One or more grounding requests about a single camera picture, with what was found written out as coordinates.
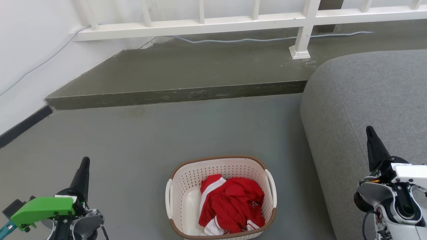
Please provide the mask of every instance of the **laundry basket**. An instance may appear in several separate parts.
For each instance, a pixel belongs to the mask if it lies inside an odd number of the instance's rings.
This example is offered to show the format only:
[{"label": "laundry basket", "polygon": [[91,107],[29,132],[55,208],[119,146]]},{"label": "laundry basket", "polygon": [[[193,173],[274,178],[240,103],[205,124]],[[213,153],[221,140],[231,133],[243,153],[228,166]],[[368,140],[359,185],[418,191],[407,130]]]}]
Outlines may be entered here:
[{"label": "laundry basket", "polygon": [[[256,181],[264,192],[261,208],[266,221],[261,228],[219,236],[201,236],[199,225],[200,182],[213,174],[223,178],[244,177]],[[276,216],[277,194],[273,177],[264,163],[249,156],[217,156],[187,161],[173,171],[166,185],[166,212],[173,230],[189,240],[233,239],[246,240],[259,236]]]}]

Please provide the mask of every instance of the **railing base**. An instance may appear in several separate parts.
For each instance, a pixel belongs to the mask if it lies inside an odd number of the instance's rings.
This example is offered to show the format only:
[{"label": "railing base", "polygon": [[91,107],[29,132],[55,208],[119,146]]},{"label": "railing base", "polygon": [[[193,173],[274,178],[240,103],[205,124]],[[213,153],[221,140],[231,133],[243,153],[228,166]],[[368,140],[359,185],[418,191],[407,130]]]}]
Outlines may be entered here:
[{"label": "railing base", "polygon": [[308,50],[297,52],[295,49],[295,45],[289,47],[289,51],[291,52],[292,59],[309,59],[310,54]]}]

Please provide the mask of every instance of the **concrete floor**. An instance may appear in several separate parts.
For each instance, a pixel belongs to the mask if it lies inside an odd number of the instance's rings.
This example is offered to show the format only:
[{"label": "concrete floor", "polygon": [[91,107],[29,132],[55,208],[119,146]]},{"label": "concrete floor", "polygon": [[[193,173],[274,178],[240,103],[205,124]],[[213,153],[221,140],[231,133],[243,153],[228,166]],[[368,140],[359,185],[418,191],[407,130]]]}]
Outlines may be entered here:
[{"label": "concrete floor", "polygon": [[[173,39],[149,49],[121,52],[53,92],[47,102],[55,109],[67,110],[298,93],[329,59],[371,51],[425,49],[426,30],[427,19],[340,24],[335,33],[374,33],[313,38],[308,45],[311,58],[302,60],[293,60],[289,54],[294,39],[200,44]],[[269,29],[183,37],[194,41],[271,39],[296,36],[297,31]],[[279,82],[290,81],[303,83],[284,85],[279,93],[269,88],[265,91],[265,86],[277,89]]]},{"label": "concrete floor", "polygon": [[[190,159],[244,154],[262,159],[277,186],[277,216],[259,240],[334,240],[300,101],[288,94],[55,112],[0,149],[0,206],[52,196],[89,156],[89,205],[104,213],[110,239],[178,240],[164,205],[172,170]],[[38,225],[8,240],[46,239]]]}]

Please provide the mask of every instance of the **railing post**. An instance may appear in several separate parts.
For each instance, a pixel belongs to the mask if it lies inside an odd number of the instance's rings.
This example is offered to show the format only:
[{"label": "railing post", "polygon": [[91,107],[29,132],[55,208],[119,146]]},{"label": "railing post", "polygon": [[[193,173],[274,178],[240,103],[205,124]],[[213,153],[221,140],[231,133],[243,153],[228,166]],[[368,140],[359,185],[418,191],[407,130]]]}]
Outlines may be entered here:
[{"label": "railing post", "polygon": [[204,0],[199,0],[200,24],[205,23],[205,5]]},{"label": "railing post", "polygon": [[260,11],[260,0],[254,0],[254,8],[252,10],[252,19],[258,20],[258,12]]},{"label": "railing post", "polygon": [[92,12],[91,5],[89,0],[80,0],[80,5],[82,6],[83,13],[85,14],[86,19],[92,27],[92,30],[98,30],[99,25],[95,19],[94,13]]},{"label": "railing post", "polygon": [[141,8],[142,13],[144,14],[144,22],[146,27],[151,27],[151,17],[150,17],[150,11],[147,6],[146,0],[141,0]]},{"label": "railing post", "polygon": [[316,20],[317,10],[319,9],[320,0],[306,0],[303,14],[305,16],[304,26],[298,30],[295,45],[289,47],[292,59],[309,59],[307,46],[310,41],[311,32],[313,31],[314,21]]},{"label": "railing post", "polygon": [[421,6],[422,0],[412,0],[411,8],[413,10],[418,10]]},{"label": "railing post", "polygon": [[371,7],[373,0],[364,0],[362,8],[360,9],[363,13],[366,13],[369,11],[369,8]]}]

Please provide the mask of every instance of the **red clothing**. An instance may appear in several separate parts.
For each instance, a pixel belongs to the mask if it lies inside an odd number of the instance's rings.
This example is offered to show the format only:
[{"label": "red clothing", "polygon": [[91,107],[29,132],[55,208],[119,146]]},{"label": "red clothing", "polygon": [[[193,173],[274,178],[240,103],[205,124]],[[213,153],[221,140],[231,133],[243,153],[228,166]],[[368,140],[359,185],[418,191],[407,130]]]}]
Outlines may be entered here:
[{"label": "red clothing", "polygon": [[230,178],[221,174],[202,181],[199,224],[208,235],[253,230],[264,226],[261,207],[264,192],[253,180]]}]

